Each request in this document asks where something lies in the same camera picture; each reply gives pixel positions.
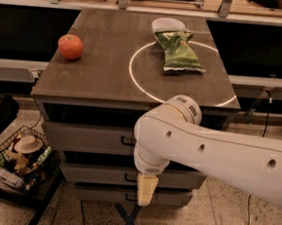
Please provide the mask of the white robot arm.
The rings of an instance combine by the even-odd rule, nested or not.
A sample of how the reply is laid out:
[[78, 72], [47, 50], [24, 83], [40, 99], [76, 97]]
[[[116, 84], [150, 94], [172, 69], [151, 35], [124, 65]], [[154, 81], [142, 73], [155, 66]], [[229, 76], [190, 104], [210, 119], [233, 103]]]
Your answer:
[[173, 161], [282, 208], [282, 140], [215, 131], [200, 121], [199, 105], [185, 95], [136, 121], [138, 205], [151, 203], [158, 175]]

